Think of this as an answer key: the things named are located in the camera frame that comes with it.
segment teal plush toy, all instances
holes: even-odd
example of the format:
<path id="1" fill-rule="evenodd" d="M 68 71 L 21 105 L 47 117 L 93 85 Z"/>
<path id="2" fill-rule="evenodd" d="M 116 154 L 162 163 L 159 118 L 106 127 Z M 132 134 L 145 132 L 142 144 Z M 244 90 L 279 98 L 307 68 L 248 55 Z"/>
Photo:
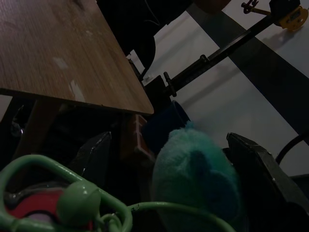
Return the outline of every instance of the teal plush toy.
<path id="1" fill-rule="evenodd" d="M 207 210 L 246 231 L 238 175 L 221 149 L 192 125 L 174 130 L 161 149 L 153 173 L 154 201 Z M 217 232 L 196 217 L 159 211 L 168 232 Z"/>

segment blue cup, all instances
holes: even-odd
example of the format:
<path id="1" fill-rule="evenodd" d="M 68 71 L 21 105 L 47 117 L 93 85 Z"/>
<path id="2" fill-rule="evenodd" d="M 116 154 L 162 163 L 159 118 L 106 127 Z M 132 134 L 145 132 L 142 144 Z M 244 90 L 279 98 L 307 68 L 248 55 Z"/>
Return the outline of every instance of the blue cup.
<path id="1" fill-rule="evenodd" d="M 171 105 L 154 115 L 141 129 L 141 134 L 148 148 L 158 154 L 169 139 L 169 133 L 173 130 L 184 128 L 190 121 L 188 115 L 179 105 L 173 101 Z"/>

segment black metal rod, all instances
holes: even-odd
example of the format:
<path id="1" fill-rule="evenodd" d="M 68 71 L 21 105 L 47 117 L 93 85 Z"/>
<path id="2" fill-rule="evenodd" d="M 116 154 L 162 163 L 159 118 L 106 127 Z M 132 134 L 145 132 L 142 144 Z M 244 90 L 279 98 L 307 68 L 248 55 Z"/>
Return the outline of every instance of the black metal rod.
<path id="1" fill-rule="evenodd" d="M 177 94 L 176 94 L 176 91 L 174 90 L 174 86 L 173 86 L 172 83 L 171 83 L 171 79 L 170 79 L 170 77 L 169 77 L 169 74 L 168 74 L 167 72 L 164 72 L 163 75 L 164 75 L 164 77 L 165 77 L 166 82 L 168 83 L 168 87 L 169 87 L 169 90 L 170 90 L 171 93 L 172 93 L 172 96 L 173 96 L 173 97 L 176 97 Z"/>
<path id="2" fill-rule="evenodd" d="M 240 46 L 248 42 L 258 33 L 268 28 L 276 21 L 277 19 L 275 17 L 268 15 L 259 22 L 257 22 L 256 24 L 254 24 L 250 29 L 245 31 L 243 34 L 241 34 L 227 46 L 218 49 L 208 58 L 205 59 L 205 56 L 201 56 L 199 60 L 195 61 L 188 68 L 183 70 L 181 73 L 179 73 L 171 80 L 171 83 L 174 86 L 175 91 L 177 92 L 181 88 L 185 87 L 187 84 L 195 80 L 204 72 L 206 72 L 207 70 L 209 70 L 222 60 L 224 60 L 226 57 L 232 54 L 236 49 L 238 49 Z M 169 94 L 169 96 L 172 95 L 169 87 L 167 87 L 164 90 L 164 94 Z"/>
<path id="3" fill-rule="evenodd" d="M 253 6 L 249 6 L 247 4 L 245 4 L 244 2 L 241 4 L 241 7 L 247 10 L 249 10 L 249 13 L 250 12 L 254 12 L 254 13 L 257 13 L 257 14 L 261 14 L 261 15 L 271 15 L 271 12 L 269 11 L 264 11 L 264 10 L 261 10 L 261 9 L 257 9 L 257 8 L 254 8 Z"/>

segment yellow object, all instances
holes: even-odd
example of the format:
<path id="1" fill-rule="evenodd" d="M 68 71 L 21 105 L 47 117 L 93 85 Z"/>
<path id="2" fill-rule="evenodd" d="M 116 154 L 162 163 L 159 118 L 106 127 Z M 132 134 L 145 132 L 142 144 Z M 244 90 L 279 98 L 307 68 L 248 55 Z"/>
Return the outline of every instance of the yellow object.
<path id="1" fill-rule="evenodd" d="M 305 23 L 307 18 L 308 10 L 299 6 L 285 18 L 280 20 L 279 23 L 283 29 L 287 28 L 289 31 L 295 31 Z"/>

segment green plastic toy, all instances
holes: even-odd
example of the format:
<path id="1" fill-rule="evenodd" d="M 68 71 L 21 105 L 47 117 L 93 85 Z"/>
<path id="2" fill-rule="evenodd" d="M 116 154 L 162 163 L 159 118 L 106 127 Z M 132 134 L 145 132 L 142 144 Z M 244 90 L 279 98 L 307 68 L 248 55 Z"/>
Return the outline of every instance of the green plastic toy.
<path id="1" fill-rule="evenodd" d="M 44 167 L 72 183 L 64 190 L 57 202 L 56 213 L 62 225 L 30 218 L 17 219 L 5 210 L 3 195 L 7 183 L 18 170 L 30 165 Z M 101 217 L 99 215 L 100 204 L 110 207 L 115 213 Z M 86 230 L 74 229 L 73 226 L 84 225 L 93 220 L 95 222 L 93 231 L 102 232 L 108 228 L 110 232 L 130 232 L 133 221 L 132 212 L 150 209 L 188 213 L 216 226 L 220 232 L 235 232 L 228 223 L 215 215 L 185 205 L 146 202 L 126 206 L 93 183 L 45 156 L 28 155 L 20 157 L 7 165 L 0 173 L 0 230 L 11 232 L 86 232 Z"/>

